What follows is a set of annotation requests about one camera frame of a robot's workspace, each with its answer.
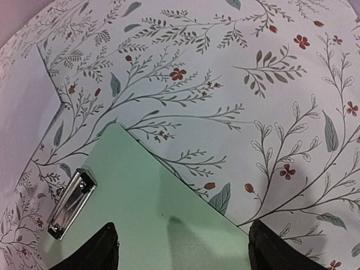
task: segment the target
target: red flower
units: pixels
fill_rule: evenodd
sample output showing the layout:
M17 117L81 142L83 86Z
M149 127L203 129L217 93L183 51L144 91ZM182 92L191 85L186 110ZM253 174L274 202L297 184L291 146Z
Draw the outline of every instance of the red flower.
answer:
M36 223L38 224L38 226L39 226L40 228L42 228L43 225L44 225L43 221L42 221L40 218L38 218L38 220L36 220Z
M294 41L299 44L299 47L301 49L306 49L306 46L310 46L310 43L308 42L307 37L302 37L301 35L297 35L296 38L294 38Z
M275 34L276 34L276 32L277 32L277 28L276 28L275 26L273 26L273 25L270 25L269 30L270 30L271 32L275 33Z
M175 67L174 71L170 73L170 77L172 77L173 80L182 80L183 75L185 74L186 74L185 69L179 70L177 67Z
M248 192L248 193L253 193L254 192L254 188L251 184L245 184L245 190Z
M351 101L348 102L348 105L350 108L348 108L346 111L348 114L352 114L353 116L357 116L356 112L359 110L358 106L353 106L353 103Z
M334 38L332 39L332 41L334 41L335 43L337 43L337 45L341 45L341 43L343 42L342 39L339 39L337 35L334 36Z
M215 183L214 182L209 182L209 183L206 183L204 188L206 190L212 190L213 188L215 188Z
M100 91L101 91L100 88L98 88L98 89L95 91L95 96L96 96L96 97L100 94Z
M69 94L73 94L75 93L75 86L76 84L74 83L74 85L70 85L70 88L69 88Z
M324 24L320 21L314 21L314 25L316 25L317 27L323 27Z
M285 170L280 171L280 176L285 176L286 180L290 180L296 171L294 169L290 170L290 164L285 164L283 167Z
M341 265L340 262L336 262L335 260L333 260L330 263L330 267L327 268L327 270L336 270L336 267L339 267Z

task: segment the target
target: clipboard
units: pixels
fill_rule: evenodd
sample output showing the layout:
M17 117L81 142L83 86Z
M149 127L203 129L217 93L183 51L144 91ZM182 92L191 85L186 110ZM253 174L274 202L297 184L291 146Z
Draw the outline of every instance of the clipboard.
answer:
M76 172L38 251L52 267L107 222L119 235L121 270L250 269L248 236L117 124Z

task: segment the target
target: leaf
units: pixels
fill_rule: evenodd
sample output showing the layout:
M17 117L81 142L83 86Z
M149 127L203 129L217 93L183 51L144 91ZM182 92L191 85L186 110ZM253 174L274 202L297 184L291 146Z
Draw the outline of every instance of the leaf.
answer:
M358 243L352 250L351 250L351 256L355 258L357 255L360 254L360 243Z
M291 152L289 155L293 155L293 154L296 154L297 152L299 152L300 148L302 147L303 145L303 142L300 140L298 141L294 147L291 149Z
M278 124L278 123L275 123L274 125L275 125L275 130L276 130L276 132L277 132L277 136L278 136L279 139L282 141L283 138L284 138L284 134L285 134L284 128L283 128L280 124Z
M330 222L331 224L333 224L335 226L343 227L345 230L347 230L345 223L339 217L336 217L330 213L323 213L321 215L318 215L318 216L316 216L316 219L319 221Z
M275 76L276 79L278 79L282 83L287 83L287 79L285 79L285 77L283 77L282 75L280 75L278 73L274 73L274 76Z
M209 201L209 204L215 208L221 215L225 215L227 206L230 201L231 188L230 183L227 183L223 189L214 195Z
M301 245L303 243L303 240L301 240L299 238L291 238L291 241L298 245Z
M46 50L46 47L47 47L47 39L45 40L45 42L44 42L44 50Z
M279 237L284 237L284 236L286 236L286 235L290 232L290 229L291 229L291 224L288 223L288 224L286 225L286 227L280 232Z
M307 115L310 116L310 118L312 118L312 119L319 119L320 118L320 115L317 112L314 112L314 111L309 112Z
M294 112L295 119L298 120L300 117L300 106L296 101L294 102L294 104L292 106L292 110Z
M309 250L306 252L305 256L307 257L307 256L311 255L311 253L313 252L313 250L314 250L313 247L312 247L311 249L309 249Z
M137 8L139 8L141 6L140 2L133 2L131 3L131 5L128 7L128 9L126 10L126 12L124 13L123 17L128 16L131 12L133 12L134 10L136 10Z
M249 75L247 75L247 76L245 76L245 77L244 77L244 83L245 83L245 84L247 84L247 83L248 83L249 78L250 78L250 76L249 76Z
M133 30L134 28L139 27L139 26L141 26L141 24L129 24L129 25L125 26L124 32L127 33L130 30Z
M309 125L307 123L304 124L300 124L297 125L295 128L293 128L289 134L293 134L293 133L303 133L304 131L306 131L309 128Z
M257 141L251 141L250 143L251 143L251 146L253 147L253 149L255 149L256 151L262 152L262 147Z
M345 88L345 87L352 86L353 83L354 83L354 77L352 77L352 76L351 76L351 77L348 77L348 78L346 78L346 80L344 81L343 87Z
M239 0L226 0L226 2L237 10L240 10L241 8L241 3Z
M274 80L270 77L269 74L265 73L265 77L267 78L267 80L268 80L270 83L274 83Z
M257 121L257 120L254 121L254 124L255 124L257 130L262 132L262 130L263 130L263 125L262 125L259 121Z
M265 62L268 61L268 60L270 60L271 56L272 56L272 53L271 53L271 52L268 52L268 53L265 55L264 60L263 60L263 65L264 65L264 66L265 66Z
M302 153L301 156L306 162L311 162L311 156L308 153Z
M359 164L359 158L360 158L360 151L359 151L359 147L356 147L355 149L355 153L354 153L354 158L353 158L353 169L355 169L355 167Z
M326 76L324 76L324 77L322 77L321 78L324 82L326 82L327 84L330 84L330 85L334 85L334 83L332 82L332 80L329 78L329 77L326 77Z
M17 207L17 206L16 206L16 215L17 215L17 219L21 220L20 210L19 210L19 207Z
M44 193L39 193L37 196L38 199L46 198L46 195Z
M60 169L62 169L66 173L66 175L71 178L71 169L67 164L61 163Z
M317 52L316 55L317 55L317 58L319 58L319 60L320 60L325 66L327 66L327 60L325 59L325 56L322 55L322 54L319 53L319 52Z
M89 2L86 2L83 7L81 8L81 10L79 11L79 15L85 10L85 8L87 8L87 6L89 5Z
M327 151L334 152L339 146L338 134L336 134L336 129L331 118L328 117L324 111L322 112L325 116L325 140Z
M263 164L257 163L256 167L258 167L261 172L266 173L266 168L264 167Z
M116 97L120 93L121 83L112 72L110 73L111 73L110 86L112 90L112 97Z
M339 186L345 186L345 187L351 187L356 185L356 181L355 180L347 180L344 183L340 184Z
M62 121L61 126L58 128L57 132L55 133L55 137L54 137L55 146L60 145L63 128L64 128L64 121Z
M96 137L100 137L100 136L104 133L105 129L106 129L108 126L110 126L111 124L115 124L117 121L118 121L118 118L116 117L114 120L108 122L108 123L102 128L102 130L100 130L100 132L96 135Z
M326 173L324 194L326 193L326 191L329 190L330 186L331 186L331 176L330 176L330 173Z
M256 54L256 66L258 66L262 57L263 57L263 52L259 50L258 53Z

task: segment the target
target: red berry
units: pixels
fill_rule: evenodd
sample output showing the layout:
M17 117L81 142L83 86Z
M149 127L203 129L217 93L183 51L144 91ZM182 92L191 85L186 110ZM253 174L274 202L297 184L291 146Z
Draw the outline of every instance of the red berry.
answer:
M275 33L275 34L276 34L276 32L277 32L277 28L276 28L275 26L273 26L273 25L270 25L269 30L270 30L271 32Z
M320 21L314 21L314 25L316 25L317 27L323 27L324 24Z
M245 190L248 192L248 193L253 193L254 192L254 188L251 184L245 184Z
M212 190L213 188L215 188L215 183L214 182L209 182L209 183L206 183L204 188L206 190Z
M100 91L101 91L100 88L98 88L98 89L95 91L95 96L96 96L96 97L100 94Z

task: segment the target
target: gray leaf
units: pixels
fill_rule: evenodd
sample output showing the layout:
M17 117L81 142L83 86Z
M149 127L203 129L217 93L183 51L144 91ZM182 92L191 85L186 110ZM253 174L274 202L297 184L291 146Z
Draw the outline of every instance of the gray leaf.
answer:
M240 10L241 8L241 3L239 0L226 0L226 2L237 10Z
M267 80L268 80L270 83L274 83L274 80L270 77L269 74L265 73L265 77L267 78Z
M247 84L247 83L248 83L249 78L250 78L250 76L249 76L249 75L247 75L247 76L245 76L245 77L244 77L244 84Z
M16 206L16 214L17 214L17 219L20 220L21 219L20 210L19 207L17 206Z
M71 177L71 169L70 169L70 167L69 167L67 164L61 163L61 164L60 164L60 169L62 169L62 170L66 173L66 175L67 175L68 177Z
M256 54L256 65L259 64L262 57L263 57L263 52L259 50L258 53Z
M108 123L102 128L102 130L100 130L100 132L96 135L96 137L100 137L100 136L104 133L105 129L106 129L108 126L110 126L111 124L115 124L116 121L118 121L118 118L117 118L117 117L116 117L113 121L108 122Z
M87 8L87 6L89 5L89 2L86 2L83 7L81 8L81 10L79 11L79 15L85 10L85 8Z
M112 97L116 97L120 93L121 83L112 72L110 72L110 74L111 74L110 86L112 90Z
M347 227L345 226L345 223L341 220L341 218L336 217L330 213L323 213L321 215L318 215L316 216L316 219L319 221L330 222L335 226L343 227L345 230L348 230Z
M57 132L55 133L55 137L54 137L55 146L60 145L63 128L64 128L64 121L62 121L61 126L58 128Z
M351 250L351 256L356 257L360 254L360 243L358 243L352 250Z
M136 27L141 26L140 24L129 24L124 28L124 32L129 32L130 30L133 30Z
M270 60L271 56L272 56L272 53L271 53L271 52L268 52L268 53L265 55L264 60L263 60L264 66L265 66L265 62L268 61L268 60Z
M38 199L46 198L46 195L44 193L39 193L37 196Z
M328 117L324 111L322 112L325 116L325 140L327 151L333 152L339 147L338 134L336 133L336 129L331 118Z
M282 83L287 83L287 79L285 79L284 76L278 74L278 73L274 73L274 76L276 79L278 79L279 81L281 81Z
M128 7L128 9L126 10L125 14L123 15L123 17L128 16L131 12L133 12L135 9L139 8L141 6L140 2L133 2L131 3L131 5Z
M209 204L217 211L219 211L221 215L225 215L227 206L230 201L230 196L230 183L227 183L219 193L217 193L216 195L214 195L214 197L210 199Z

